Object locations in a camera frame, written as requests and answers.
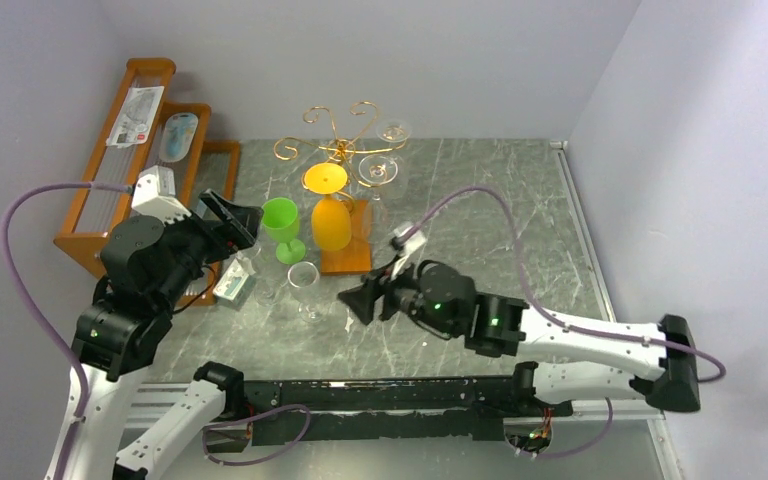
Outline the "orange plastic goblet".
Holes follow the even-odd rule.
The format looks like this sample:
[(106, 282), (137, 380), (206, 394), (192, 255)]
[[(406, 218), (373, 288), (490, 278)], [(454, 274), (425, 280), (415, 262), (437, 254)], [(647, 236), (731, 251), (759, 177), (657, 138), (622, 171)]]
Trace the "orange plastic goblet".
[(303, 184), (320, 196), (311, 213), (314, 243), (322, 251), (344, 249), (352, 237), (351, 218), (338, 195), (348, 184), (347, 172), (335, 163), (318, 163), (305, 172)]

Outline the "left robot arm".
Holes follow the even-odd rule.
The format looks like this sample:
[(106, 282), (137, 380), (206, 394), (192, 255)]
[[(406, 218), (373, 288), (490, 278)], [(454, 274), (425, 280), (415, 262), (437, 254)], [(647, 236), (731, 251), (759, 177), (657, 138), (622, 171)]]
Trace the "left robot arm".
[(179, 300), (206, 266), (252, 247), (258, 236), (262, 208), (234, 204), (212, 190), (199, 199), (209, 218), (172, 196), (136, 188), (133, 216), (113, 229), (101, 253), (106, 273), (77, 321), (71, 414), (48, 478), (157, 479), (210, 421), (246, 411), (243, 374), (210, 362), (175, 406), (120, 446), (133, 399)]

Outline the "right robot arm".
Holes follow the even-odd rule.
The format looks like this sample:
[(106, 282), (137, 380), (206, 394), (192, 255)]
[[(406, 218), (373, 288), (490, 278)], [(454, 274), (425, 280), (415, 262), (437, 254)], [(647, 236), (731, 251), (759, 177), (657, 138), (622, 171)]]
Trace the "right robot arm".
[(365, 325), (401, 312), (478, 355), (518, 357), (509, 399), (521, 414), (602, 398), (642, 399), (677, 413), (701, 408), (694, 340), (681, 316), (625, 324), (541, 313), (524, 300), (478, 291), (471, 277), (438, 261), (402, 272), (386, 265), (337, 298)]

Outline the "small clear glass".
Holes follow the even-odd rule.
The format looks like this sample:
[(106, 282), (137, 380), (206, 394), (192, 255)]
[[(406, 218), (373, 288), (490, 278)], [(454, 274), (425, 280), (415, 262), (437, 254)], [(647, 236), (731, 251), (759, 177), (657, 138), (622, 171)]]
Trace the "small clear glass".
[(238, 251), (236, 257), (252, 276), (258, 277), (265, 273), (263, 246), (259, 241), (250, 248)]

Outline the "clear wine glass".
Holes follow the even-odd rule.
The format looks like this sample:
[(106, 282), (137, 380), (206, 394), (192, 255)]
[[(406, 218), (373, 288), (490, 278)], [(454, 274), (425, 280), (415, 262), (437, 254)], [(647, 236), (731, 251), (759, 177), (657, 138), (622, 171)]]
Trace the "clear wine glass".
[(405, 176), (400, 163), (392, 156), (367, 155), (359, 162), (356, 169), (360, 184), (371, 194), (385, 200), (394, 200), (399, 197), (401, 181)]
[(298, 302), (300, 317), (308, 323), (324, 320), (318, 268), (311, 262), (298, 262), (288, 269), (287, 282), (291, 295)]
[(398, 152), (407, 143), (413, 132), (409, 122), (401, 119), (381, 120), (376, 126), (376, 135), (389, 146), (389, 152)]

